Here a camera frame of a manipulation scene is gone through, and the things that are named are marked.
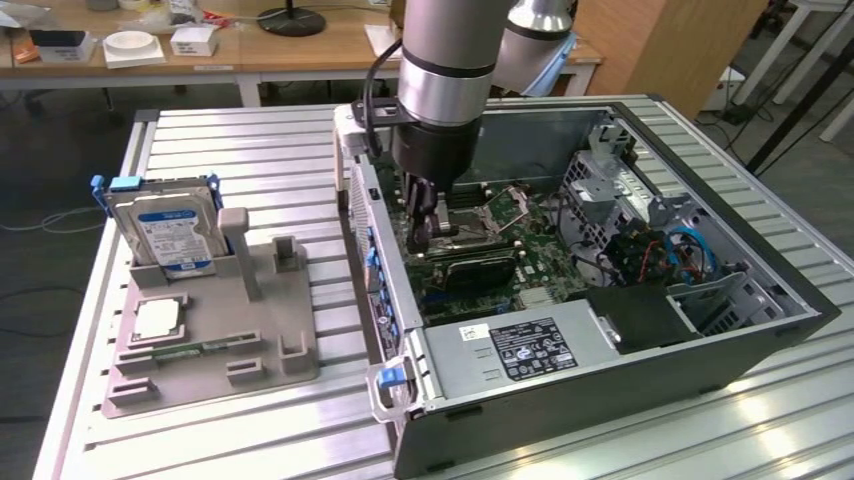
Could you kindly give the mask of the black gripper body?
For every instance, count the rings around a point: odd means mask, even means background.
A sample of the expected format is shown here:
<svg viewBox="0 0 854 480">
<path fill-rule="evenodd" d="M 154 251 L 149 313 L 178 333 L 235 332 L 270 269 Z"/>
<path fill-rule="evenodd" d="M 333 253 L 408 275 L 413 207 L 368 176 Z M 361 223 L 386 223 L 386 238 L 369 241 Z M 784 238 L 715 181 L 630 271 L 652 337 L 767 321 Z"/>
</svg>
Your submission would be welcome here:
<svg viewBox="0 0 854 480">
<path fill-rule="evenodd" d="M 404 171 L 436 185 L 453 185 L 474 159 L 482 121 L 457 127 L 425 122 L 393 128 L 392 155 Z"/>
</svg>

